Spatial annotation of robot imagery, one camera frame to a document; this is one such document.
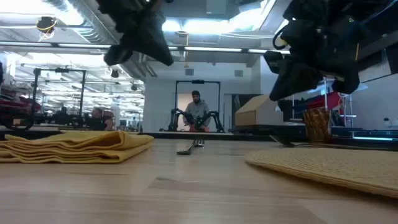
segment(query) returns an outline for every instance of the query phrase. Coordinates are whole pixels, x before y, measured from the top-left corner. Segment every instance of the white wall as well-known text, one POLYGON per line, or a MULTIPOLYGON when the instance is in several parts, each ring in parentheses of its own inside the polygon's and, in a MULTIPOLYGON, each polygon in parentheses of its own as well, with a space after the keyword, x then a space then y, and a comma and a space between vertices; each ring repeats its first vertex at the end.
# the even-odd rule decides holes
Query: white wall
MULTIPOLYGON (((391 74, 387 60, 359 73, 361 82, 391 74)), ((354 127, 388 129, 383 119, 398 118, 398 74, 365 83, 368 89, 352 94, 354 127)))
POLYGON ((278 74, 272 73, 264 57, 259 56, 252 67, 252 86, 261 94, 270 94, 278 74))
POLYGON ((232 114, 232 94, 224 94, 224 116, 220 117, 222 123, 224 123, 225 131, 232 128, 232 119, 234 115, 232 114))
POLYGON ((188 62, 189 68, 194 69, 194 76, 185 75, 185 62, 174 62, 171 66, 166 66, 160 62, 151 62, 151 67, 155 70, 159 79, 168 80, 196 80, 206 81, 236 81, 248 82, 251 79, 251 68, 247 68, 245 63, 212 63, 188 62), (243 70, 243 77, 235 77, 235 70, 243 70))
MULTIPOLYGON (((184 110, 189 103, 192 102, 192 95, 189 93, 179 93, 177 96, 177 107, 184 110)), ((189 126, 186 126, 183 121, 183 117, 178 118, 178 130, 179 131, 189 131, 189 126)))
MULTIPOLYGON (((195 89, 199 89, 200 85, 193 85, 195 89)), ((191 85, 178 84, 178 93, 191 93, 193 90, 191 85)), ((201 94, 206 91, 213 92, 213 86, 206 85, 201 87, 201 94)), ((220 120, 223 122, 224 118, 224 103, 226 103, 226 110, 231 109, 230 101, 232 100, 230 94, 258 94, 252 86, 251 82, 237 82, 221 80, 220 93, 220 120)), ((213 97, 206 96, 206 101, 218 99, 218 95, 213 97)), ((160 78, 147 78, 146 81, 146 95, 144 108, 144 132, 155 133, 160 128, 167 129, 170 123, 170 111, 175 106, 175 80, 166 80, 160 78)))

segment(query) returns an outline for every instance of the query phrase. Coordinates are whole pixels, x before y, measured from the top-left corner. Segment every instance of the ceiling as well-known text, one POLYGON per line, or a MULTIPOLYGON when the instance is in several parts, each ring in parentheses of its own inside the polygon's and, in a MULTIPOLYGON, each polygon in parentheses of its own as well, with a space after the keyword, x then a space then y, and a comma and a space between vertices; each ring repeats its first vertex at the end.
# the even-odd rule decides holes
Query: ceiling
MULTIPOLYGON (((258 0, 258 3, 261 3, 261 8, 249 11, 248 14, 246 12, 239 13, 237 2, 240 2, 240 0, 175 0, 172 4, 163 4, 162 6, 166 23, 176 22, 181 30, 188 29, 190 34, 188 36, 177 35, 176 30, 164 29, 165 38, 169 45, 270 49, 272 48, 271 38, 283 22, 281 15, 290 1, 258 0), (214 33, 206 31, 207 28, 212 28, 211 32, 214 33)), ((94 42, 114 44, 121 37, 121 34, 118 34, 114 27, 115 24, 110 17, 98 11, 96 0, 14 0, 6 7, 0 8, 0 40, 89 44, 93 43, 93 38, 85 35, 82 31, 91 32, 93 30, 95 31, 93 35, 97 35, 94 42), (54 5, 44 2, 63 2, 67 10, 61 11, 54 5), (55 28, 54 35, 50 39, 42 38, 43 33, 35 28, 35 23, 40 17, 46 15, 53 15, 58 19, 57 28, 55 28)), ((19 50, 17 47, 1 48, 10 53, 14 52, 12 54, 17 56, 18 78, 29 79, 28 75, 32 73, 31 68, 21 67, 21 63, 24 62, 33 67, 68 65, 70 68, 87 68, 89 77, 97 81, 108 81, 110 79, 109 72, 106 72, 108 68, 102 61, 104 52, 100 50, 50 49, 52 54, 49 54, 46 49, 32 48, 29 50, 31 53, 26 54, 26 50, 19 50), (79 60, 76 54, 92 56, 79 60)), ((252 60, 252 56, 249 54, 234 53, 173 52, 173 56, 176 62, 248 63, 252 60)), ((140 66, 137 66, 136 63, 115 69, 121 71, 122 68, 125 73, 119 79, 125 78, 128 81, 133 81, 132 77, 145 78, 150 74, 147 70, 139 70, 140 66)), ((71 79, 81 78, 75 74, 69 73, 67 75, 70 75, 71 79)), ((129 86, 117 86, 115 88, 125 90, 129 86)))

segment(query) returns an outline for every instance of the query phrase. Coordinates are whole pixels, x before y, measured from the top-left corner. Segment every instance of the blue light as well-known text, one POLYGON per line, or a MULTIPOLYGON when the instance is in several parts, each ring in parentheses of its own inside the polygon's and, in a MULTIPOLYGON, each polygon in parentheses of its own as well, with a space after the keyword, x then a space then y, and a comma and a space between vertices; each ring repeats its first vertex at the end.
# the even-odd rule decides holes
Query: blue light
POLYGON ((393 141, 392 138, 374 138, 374 137, 354 137, 354 139, 360 140, 375 140, 375 141, 393 141))

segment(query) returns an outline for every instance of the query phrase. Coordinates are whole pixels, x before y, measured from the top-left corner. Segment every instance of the black cable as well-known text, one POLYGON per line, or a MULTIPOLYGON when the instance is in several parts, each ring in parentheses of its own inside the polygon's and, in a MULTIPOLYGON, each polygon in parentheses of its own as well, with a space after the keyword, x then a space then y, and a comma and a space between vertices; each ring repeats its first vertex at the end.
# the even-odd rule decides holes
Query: black cable
POLYGON ((285 27, 286 27, 286 26, 284 26, 283 28, 281 28, 281 29, 275 34, 274 38, 272 38, 272 45, 273 45, 274 48, 277 49, 277 50, 282 50, 282 49, 284 49, 284 48, 286 47, 286 45, 277 46, 277 45, 275 44, 276 38, 278 38, 278 36, 281 35, 281 33, 284 31, 285 27))

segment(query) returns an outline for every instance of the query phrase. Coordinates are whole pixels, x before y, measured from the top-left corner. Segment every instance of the woven mat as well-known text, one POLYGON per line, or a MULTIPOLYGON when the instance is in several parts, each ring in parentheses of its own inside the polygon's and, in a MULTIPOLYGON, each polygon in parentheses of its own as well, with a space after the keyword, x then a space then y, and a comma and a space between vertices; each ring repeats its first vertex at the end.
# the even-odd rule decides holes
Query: woven mat
POLYGON ((245 160, 305 179, 398 198, 398 152, 270 149, 250 152, 245 160))

